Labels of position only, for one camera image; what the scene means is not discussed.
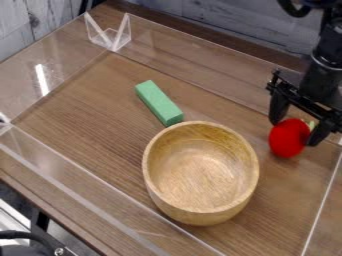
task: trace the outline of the wood grain surface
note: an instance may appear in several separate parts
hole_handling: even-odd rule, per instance
[[[144,182],[160,210],[176,221],[210,226],[244,208],[259,178],[255,152],[238,133],[210,122],[183,122],[151,140]]]
[[[106,6],[95,10],[96,17],[104,23],[111,11],[115,13],[110,5]],[[72,30],[77,35],[75,24]],[[242,59],[239,61],[236,56],[234,72],[238,72],[240,65],[255,67],[247,59]],[[243,84],[242,76],[239,74],[238,79]],[[258,81],[263,80],[258,72],[252,76]],[[150,79],[179,105],[187,121],[211,121],[242,134],[261,163],[255,195],[242,213],[212,227],[182,227],[227,255],[298,255],[341,152],[334,144],[323,142],[318,147],[307,148],[298,157],[278,159],[269,151],[271,125],[263,114],[114,53],[103,54],[15,123],[100,179],[158,211],[144,187],[142,156],[146,145],[163,126],[134,92],[134,86]],[[224,80],[222,86],[235,82],[234,79]],[[57,191],[32,172],[21,173],[23,166],[3,154],[0,163],[1,179],[27,193],[63,225],[73,232],[81,232],[79,236],[98,251],[115,255],[118,233],[107,230],[108,227],[106,229],[100,216],[88,212],[65,192]],[[53,173],[64,183],[75,181],[75,178],[69,179],[67,170],[56,169]],[[79,192],[84,197],[92,196],[96,205],[104,207],[107,201],[99,196],[99,191],[95,190],[94,195],[88,193],[95,181],[81,175],[76,178]],[[112,208],[104,209],[110,214],[116,212]]]

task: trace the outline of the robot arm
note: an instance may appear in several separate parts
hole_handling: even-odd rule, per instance
[[[294,105],[318,119],[307,146],[317,146],[330,132],[342,132],[342,4],[341,1],[302,0],[297,9],[290,0],[278,0],[285,11],[303,17],[311,8],[325,9],[321,39],[305,74],[277,70],[266,89],[271,94],[269,119],[277,124]]]

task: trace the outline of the green sponge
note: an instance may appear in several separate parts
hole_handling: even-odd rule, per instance
[[[151,80],[138,84],[135,92],[166,127],[183,121],[182,110]]]

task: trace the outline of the wooden table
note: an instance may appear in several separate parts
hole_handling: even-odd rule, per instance
[[[92,12],[95,19],[104,26],[119,24],[123,13],[115,10],[115,7],[120,10],[126,8],[122,4],[110,2]],[[150,17],[158,17],[148,11],[144,13]],[[166,19],[164,23],[172,25],[171,21],[171,18]],[[135,30],[136,33],[143,27],[142,22]],[[246,137],[257,151],[261,164],[261,180],[255,196],[244,211],[232,220],[206,228],[178,225],[227,255],[301,255],[341,149],[334,143],[325,141],[317,148],[307,148],[301,156],[290,160],[274,157],[267,145],[271,126],[267,116],[262,113],[267,107],[269,96],[266,92],[262,96],[262,87],[275,65],[234,50],[216,49],[206,42],[196,43],[195,46],[208,51],[200,51],[204,55],[202,57],[199,55],[199,59],[188,63],[187,58],[192,58],[190,53],[194,48],[188,48],[186,44],[183,48],[179,47],[183,40],[190,40],[188,37],[175,34],[163,42],[160,35],[166,32],[162,31],[163,29],[154,29],[155,37],[152,38],[158,39],[167,49],[174,47],[172,42],[175,42],[178,48],[183,49],[182,56],[178,55],[179,52],[166,52],[166,48],[148,52],[146,47],[148,42],[144,37],[134,40],[120,55],[106,52],[88,42],[80,18],[1,64],[1,80],[4,78],[0,84],[1,92],[5,91],[8,95],[23,95],[21,92],[33,95],[28,99],[21,98],[19,103],[9,101],[7,104],[3,103],[5,106],[12,104],[7,110],[15,109],[13,112],[8,112],[13,116],[20,112],[17,111],[20,107],[27,108],[33,103],[33,98],[41,96],[35,96],[25,87],[29,83],[31,87],[35,87],[37,82],[29,75],[25,76],[29,73],[25,73],[25,68],[32,69],[39,64],[53,67],[51,68],[53,72],[49,72],[47,77],[51,88],[63,83],[12,121],[16,127],[40,141],[31,142],[23,134],[15,134],[23,156],[40,164],[48,178],[39,174],[41,170],[33,172],[29,170],[29,165],[20,163],[13,155],[0,151],[1,180],[99,253],[150,255],[151,251],[142,249],[132,236],[122,234],[120,228],[114,228],[112,216],[123,217],[124,214],[128,216],[132,213],[120,212],[120,205],[126,206],[127,202],[119,194],[114,195],[111,186],[158,212],[144,187],[140,162],[144,147],[163,126],[134,92],[134,86],[151,79],[184,111],[186,120],[220,123]],[[247,49],[252,47],[248,43],[244,46]],[[250,51],[259,49],[258,54],[263,54],[267,59],[267,51],[262,53],[262,48],[254,47]],[[218,59],[215,59],[218,62],[208,64],[206,60],[207,56],[212,56],[210,55],[212,51],[218,53]],[[287,68],[302,68],[302,64],[295,59],[281,58],[281,55],[271,56],[282,60],[278,64],[287,63]],[[55,65],[56,59],[63,65]],[[88,60],[91,62],[80,72],[79,67]],[[206,83],[214,81],[214,87],[203,90],[202,85],[196,87],[190,84],[196,81],[206,81]],[[11,137],[4,136],[3,142],[9,145],[9,141]],[[35,143],[40,146],[32,150]],[[80,166],[57,160],[60,155],[53,155],[53,152],[41,147],[41,143]],[[341,225],[338,220],[342,215],[338,207],[338,204],[341,206],[338,202],[341,189],[341,176],[337,175],[327,198],[327,207],[322,212],[318,230],[306,255],[338,255],[339,253],[342,234],[337,226]],[[136,214],[132,214],[132,219],[124,221],[132,226],[139,226],[139,222],[147,221],[146,219],[151,216],[148,214],[144,216],[144,213],[139,212],[140,208],[140,210],[132,209]],[[175,234],[168,230],[170,227],[152,219],[148,219],[146,225],[150,221],[151,226],[156,225],[154,228],[158,232],[163,233],[166,228],[166,233],[160,241],[154,240],[155,237],[148,238],[174,255],[188,255],[172,248],[172,239],[168,240],[167,234],[168,232],[171,235]],[[330,228],[333,227],[335,230],[331,236]],[[186,240],[186,243],[188,241],[188,247],[194,249],[196,245],[190,240]]]

